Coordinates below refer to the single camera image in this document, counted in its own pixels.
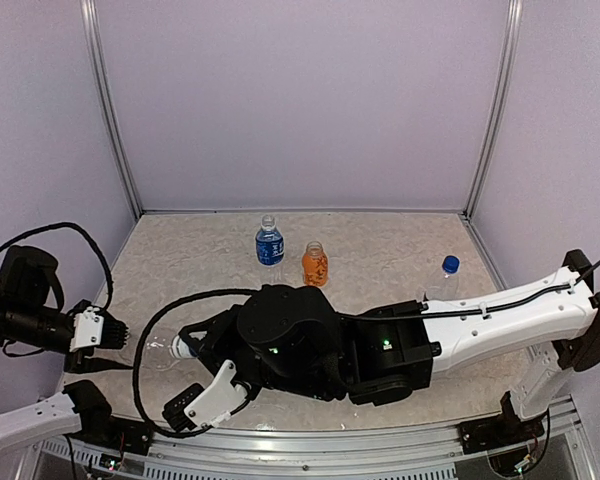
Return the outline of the clear bottle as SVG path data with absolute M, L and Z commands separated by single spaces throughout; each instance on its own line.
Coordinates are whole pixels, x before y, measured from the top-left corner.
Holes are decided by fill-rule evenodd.
M 173 328 L 153 328 L 144 342 L 141 366 L 153 371 L 167 371 L 182 361 L 176 360 L 170 352 L 175 336 L 178 331 Z

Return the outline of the orange drink bottle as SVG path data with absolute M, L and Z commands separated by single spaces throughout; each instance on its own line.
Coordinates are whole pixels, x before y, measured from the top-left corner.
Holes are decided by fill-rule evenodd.
M 307 286 L 324 287 L 328 281 L 328 258 L 322 244 L 311 241 L 302 258 L 303 280 Z

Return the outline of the blue white cap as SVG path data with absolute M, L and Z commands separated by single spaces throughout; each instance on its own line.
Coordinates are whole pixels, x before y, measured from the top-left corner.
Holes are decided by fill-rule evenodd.
M 173 338 L 170 352 L 176 360 L 195 359 L 197 357 L 196 352 L 180 336 Z

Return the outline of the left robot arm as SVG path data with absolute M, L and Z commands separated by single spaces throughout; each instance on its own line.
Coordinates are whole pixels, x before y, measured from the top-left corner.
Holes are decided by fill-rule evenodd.
M 59 353 L 70 373 L 123 369 L 94 352 L 122 349 L 127 325 L 86 300 L 65 311 L 57 268 L 56 258 L 41 249 L 7 249 L 0 267 L 0 347 L 23 343 Z M 80 380 L 47 399 L 0 414 L 0 457 L 57 435 L 76 434 L 107 445 L 119 436 L 119 427 L 104 394 L 92 381 Z

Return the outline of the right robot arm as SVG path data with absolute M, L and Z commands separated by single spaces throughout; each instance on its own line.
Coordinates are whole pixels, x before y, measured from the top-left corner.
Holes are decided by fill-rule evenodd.
M 600 363 L 595 265 L 578 250 L 530 284 L 464 300 L 407 301 L 338 312 L 316 287 L 265 285 L 245 302 L 183 328 L 174 351 L 212 374 L 179 412 L 215 426 L 261 389 L 357 405 L 398 402 L 434 378 L 529 346 L 540 353 L 504 398 L 491 433 L 515 442 L 575 372 Z

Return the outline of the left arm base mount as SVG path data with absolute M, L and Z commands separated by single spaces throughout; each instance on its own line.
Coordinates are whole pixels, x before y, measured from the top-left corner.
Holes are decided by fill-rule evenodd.
M 67 384 L 62 393 L 69 396 L 73 411 L 80 417 L 80 429 L 69 434 L 72 439 L 122 453 L 148 454 L 153 432 L 141 421 L 114 416 L 111 405 L 92 381 Z

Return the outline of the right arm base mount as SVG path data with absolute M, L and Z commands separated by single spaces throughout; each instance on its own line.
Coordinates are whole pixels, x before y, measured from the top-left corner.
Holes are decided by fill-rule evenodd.
M 500 406 L 497 415 L 464 421 L 457 426 L 465 455 L 511 446 L 545 433 L 542 422 L 547 410 L 523 420 L 514 410 L 510 391 L 503 395 Z

